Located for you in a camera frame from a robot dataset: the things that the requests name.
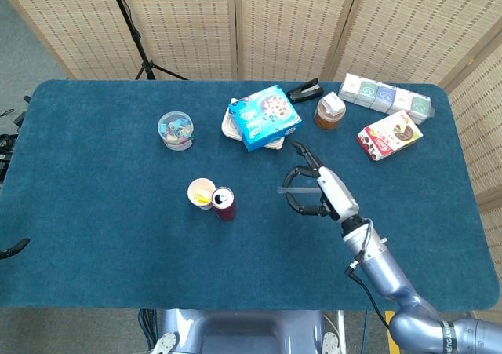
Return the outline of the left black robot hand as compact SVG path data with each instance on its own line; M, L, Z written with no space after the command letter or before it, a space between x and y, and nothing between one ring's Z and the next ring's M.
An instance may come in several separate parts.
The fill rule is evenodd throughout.
M30 238L24 238L24 239L20 240L14 246L12 246L8 249L5 249L5 250L1 250L0 251L0 259L5 260L7 258L10 258L10 257L18 254L30 243L30 241L31 241Z

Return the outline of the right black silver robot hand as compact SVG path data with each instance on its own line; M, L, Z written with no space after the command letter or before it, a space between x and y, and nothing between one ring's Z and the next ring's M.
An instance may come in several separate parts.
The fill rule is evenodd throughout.
M287 173L283 181L282 188L290 207L304 216L330 216L341 225L363 221L359 216L359 205L344 182L331 169L324 166L307 146L297 141L294 141L292 146L297 154L305 158L307 166L295 166ZM305 206L298 203L291 187L293 179L298 176L310 177L317 182L321 193L318 206Z

